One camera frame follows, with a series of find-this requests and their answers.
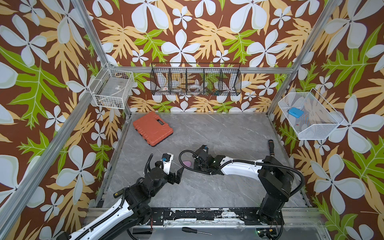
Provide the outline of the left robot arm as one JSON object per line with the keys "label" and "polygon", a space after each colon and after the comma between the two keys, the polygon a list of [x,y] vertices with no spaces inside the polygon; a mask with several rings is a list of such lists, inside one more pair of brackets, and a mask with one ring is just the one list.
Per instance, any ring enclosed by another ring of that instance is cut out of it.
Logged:
{"label": "left robot arm", "polygon": [[120,198],[106,212],[94,221],[71,234],[61,233],[58,240],[108,240],[117,237],[123,231],[136,225],[148,223],[152,218],[149,207],[153,198],[166,184],[179,184],[184,169],[177,173],[170,172],[174,155],[165,153],[161,160],[155,162],[150,169],[153,154],[145,165],[145,176],[139,178],[135,184],[123,188],[114,195]]}

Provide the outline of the purple earbud charging case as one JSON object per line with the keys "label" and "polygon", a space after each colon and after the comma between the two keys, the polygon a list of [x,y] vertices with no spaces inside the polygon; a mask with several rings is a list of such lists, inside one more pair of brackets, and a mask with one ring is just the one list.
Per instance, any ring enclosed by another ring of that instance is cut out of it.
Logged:
{"label": "purple earbud charging case", "polygon": [[187,167],[190,168],[192,166],[192,162],[190,161],[183,161],[183,164]]}

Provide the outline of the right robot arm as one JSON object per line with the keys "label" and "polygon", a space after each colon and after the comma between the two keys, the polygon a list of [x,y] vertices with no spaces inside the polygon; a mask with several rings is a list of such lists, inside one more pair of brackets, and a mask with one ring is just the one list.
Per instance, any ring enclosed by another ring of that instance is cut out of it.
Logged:
{"label": "right robot arm", "polygon": [[184,150],[180,164],[187,170],[208,176],[236,175],[258,180],[266,191],[254,214],[257,224],[283,224],[282,208],[291,196],[305,185],[304,175],[295,168],[284,166],[276,158],[274,143],[269,141],[270,154],[262,160],[240,160],[224,155],[212,156],[202,145],[198,150]]}

